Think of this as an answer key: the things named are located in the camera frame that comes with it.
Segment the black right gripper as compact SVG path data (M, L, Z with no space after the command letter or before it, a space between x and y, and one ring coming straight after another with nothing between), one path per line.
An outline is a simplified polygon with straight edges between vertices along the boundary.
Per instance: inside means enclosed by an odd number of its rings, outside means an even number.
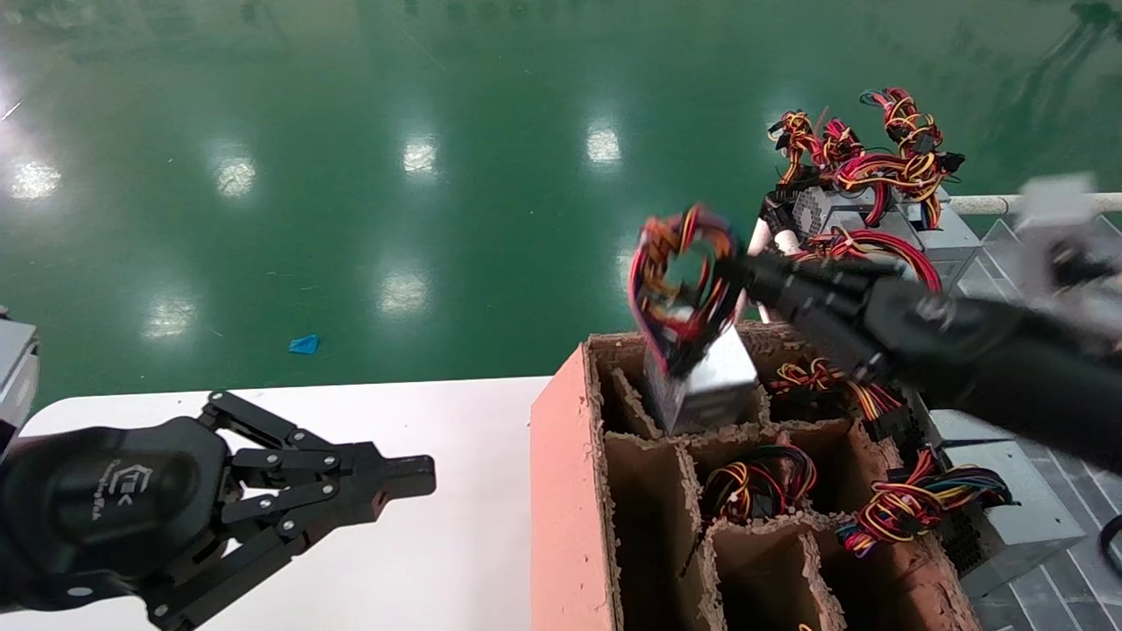
M749 294L810 285L842 293L870 287L862 333L813 298L772 308L833 360L872 360L889 379L934 403L973 415L1118 474L1121 372L1111 341L1022 305L931 293L867 259L742 260Z

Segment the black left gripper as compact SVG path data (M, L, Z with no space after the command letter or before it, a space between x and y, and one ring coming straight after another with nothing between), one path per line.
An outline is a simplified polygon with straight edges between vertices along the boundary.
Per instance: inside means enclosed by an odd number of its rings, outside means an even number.
M229 457L219 430L252 447ZM256 534L217 560L228 457L249 483L340 481L280 492ZM148 618L203 627L337 528L373 523L390 500L434 491L432 456L330 443L227 391L209 393L200 423L19 439L3 460L3 611L77 609L183 582L146 592Z

